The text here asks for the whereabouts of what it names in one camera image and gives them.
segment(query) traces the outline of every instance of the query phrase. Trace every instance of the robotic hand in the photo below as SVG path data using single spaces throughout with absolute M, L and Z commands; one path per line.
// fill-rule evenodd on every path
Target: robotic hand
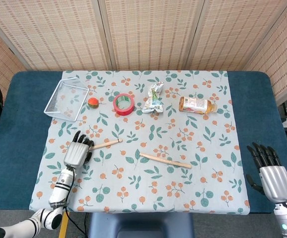
M 272 147 L 265 147 L 253 143 L 247 146 L 261 178 L 262 186 L 253 182 L 250 175 L 246 178 L 251 187 L 261 194 L 266 195 L 268 200 L 275 203 L 274 214 L 281 227 L 282 235 L 287 238 L 287 170 L 281 166 L 278 155 Z
M 79 137 L 78 131 L 70 144 L 65 157 L 66 168 L 62 170 L 53 189 L 49 204 L 51 209 L 39 209 L 33 216 L 23 222 L 10 227 L 0 228 L 0 238 L 33 238 L 41 228 L 55 230 L 62 221 L 63 209 L 68 205 L 68 197 L 75 179 L 75 171 L 87 163 L 92 153 L 89 151 L 94 142 L 85 139 L 86 135 Z

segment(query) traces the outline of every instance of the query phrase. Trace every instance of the tape roll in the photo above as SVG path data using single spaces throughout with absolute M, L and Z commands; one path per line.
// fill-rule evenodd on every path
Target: tape roll
M 115 112 L 121 116 L 127 116 L 133 112 L 135 102 L 127 93 L 117 95 L 113 101 Z

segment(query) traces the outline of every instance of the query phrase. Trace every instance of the red tape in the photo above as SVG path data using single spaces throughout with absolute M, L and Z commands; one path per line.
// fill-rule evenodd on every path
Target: red tape
M 121 101 L 129 101 L 130 102 L 130 106 L 126 109 L 120 109 L 118 107 L 118 104 L 121 102 Z M 133 100 L 133 98 L 127 94 L 127 93 L 121 93 L 119 95 L 117 95 L 113 101 L 113 106 L 114 106 L 114 109 L 115 109 L 115 112 L 121 116 L 127 116 L 129 115 L 130 113 L 133 112 L 134 110 L 134 107 L 135 107 L 135 102 Z

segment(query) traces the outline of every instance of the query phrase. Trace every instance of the chopstick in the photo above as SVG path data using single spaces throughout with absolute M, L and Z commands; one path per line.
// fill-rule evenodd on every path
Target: chopstick
M 171 160 L 165 160 L 165 159 L 158 158 L 158 157 L 155 157 L 155 156 L 152 156 L 152 155 L 147 155 L 147 154 L 144 154 L 144 153 L 140 153 L 140 156 L 146 157 L 146 158 L 151 159 L 151 160 L 156 160 L 156 161 L 159 161 L 159 162 L 162 162 L 162 163 L 170 164 L 170 165 L 176 165 L 176 166 L 185 167 L 185 168 L 188 168 L 188 169 L 192 168 L 192 165 L 188 165 L 188 164 L 184 164 L 184 163 L 180 163 L 180 162 L 174 162 L 174 161 L 171 161 Z
M 99 148 L 103 148 L 103 147 L 106 147 L 106 146 L 109 146 L 109 145 L 114 145 L 114 144 L 117 144 L 117 143 L 120 143 L 120 142 L 123 142 L 123 140 L 122 139 L 118 139 L 118 140 L 108 141 L 106 143 L 90 147 L 89 151 L 90 150 L 96 150 L 96 149 L 99 149 Z

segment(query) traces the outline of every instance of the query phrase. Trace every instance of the bottle label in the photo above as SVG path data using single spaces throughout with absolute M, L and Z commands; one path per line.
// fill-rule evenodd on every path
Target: bottle label
M 208 108 L 208 101 L 197 98 L 184 98 L 183 109 L 186 112 L 204 114 Z

